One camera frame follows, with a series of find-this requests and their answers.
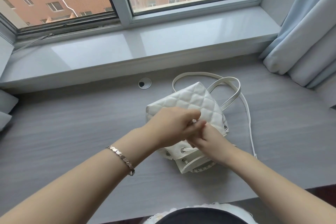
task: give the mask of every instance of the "wooden desk surface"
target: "wooden desk surface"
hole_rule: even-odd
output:
[[[0,139],[0,214],[58,176],[145,123],[145,107],[172,93],[173,78],[187,71],[237,77],[251,110],[258,158],[303,188],[336,183],[336,111],[287,76],[271,74],[256,55],[211,61],[20,95],[11,126]],[[142,90],[140,78],[152,86]],[[181,79],[181,89],[211,78]],[[223,103],[232,90],[218,87]],[[227,138],[251,152],[244,105],[225,110]],[[126,177],[89,223],[152,215],[188,205],[255,197],[233,172],[215,165],[181,175],[173,161],[154,153]]]

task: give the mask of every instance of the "light blue curtain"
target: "light blue curtain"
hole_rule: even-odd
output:
[[[336,0],[295,0],[278,37],[260,55],[261,59],[265,59],[266,67],[273,73],[284,74],[289,72],[294,81],[309,88],[317,86],[335,73],[336,48],[335,53],[332,55],[329,53],[328,56],[329,60],[331,56],[335,56],[335,58],[332,58],[333,62],[329,62],[328,65],[320,64],[315,70],[312,69],[312,71],[314,70],[312,74],[307,71],[309,67],[307,65],[308,58],[302,61],[304,68],[300,66],[300,59],[336,25],[336,20],[333,22],[333,19],[329,22],[323,21],[324,18],[328,20],[331,12],[336,17],[335,3]]]

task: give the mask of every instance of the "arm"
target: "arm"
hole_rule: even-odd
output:
[[[199,131],[206,122],[190,125],[190,121],[200,115],[198,110],[164,108],[113,146],[136,167],[155,150]],[[14,207],[0,224],[86,223],[129,172],[117,154],[104,149]]]
[[[206,124],[202,136],[190,138],[212,160],[239,175],[260,199],[286,224],[331,224],[336,208],[296,186],[252,155],[234,147]]]

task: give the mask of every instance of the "desk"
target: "desk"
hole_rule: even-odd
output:
[[[314,91],[269,73],[256,55],[249,55],[19,95],[11,126],[0,139],[0,214],[144,125],[146,105],[171,94],[173,78],[187,71],[241,81],[259,160],[303,188],[336,183],[336,111]],[[143,77],[153,82],[147,90],[137,86]],[[214,80],[183,78],[176,88],[197,81],[208,86]],[[212,95],[221,104],[231,94],[232,89],[220,86]],[[240,99],[225,110],[225,116],[229,141],[251,152]],[[89,223],[253,197],[243,180],[220,165],[181,175],[174,161],[154,153],[137,167],[135,176],[118,185]]]

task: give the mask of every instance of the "backpack strap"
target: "backpack strap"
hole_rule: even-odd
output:
[[[220,106],[221,110],[224,111],[226,108],[228,108],[238,97],[241,98],[242,102],[244,103],[245,109],[246,109],[246,113],[247,113],[247,120],[249,123],[249,132],[250,132],[250,140],[251,140],[251,145],[252,145],[252,150],[253,150],[253,156],[255,158],[257,158],[257,154],[255,153],[254,150],[254,144],[253,144],[253,139],[252,139],[252,130],[251,130],[251,116],[250,116],[250,109],[249,109],[249,105],[247,104],[246,98],[244,97],[244,95],[241,93],[241,85],[240,85],[240,81],[235,78],[235,77],[222,77],[220,75],[217,74],[213,74],[213,73],[207,73],[207,72],[188,72],[188,73],[182,73],[179,74],[177,77],[174,78],[173,80],[173,90],[174,92],[176,92],[174,85],[175,83],[181,79],[182,77],[185,76],[189,76],[189,75],[204,75],[204,76],[209,76],[209,77],[213,77],[216,78],[217,81],[215,81],[212,85],[210,85],[210,87],[208,87],[208,91],[209,93],[212,92],[212,90],[214,88],[216,88],[218,85],[222,84],[222,83],[226,83],[227,85],[229,85],[231,88],[233,88],[235,90],[235,93],[224,103]]]

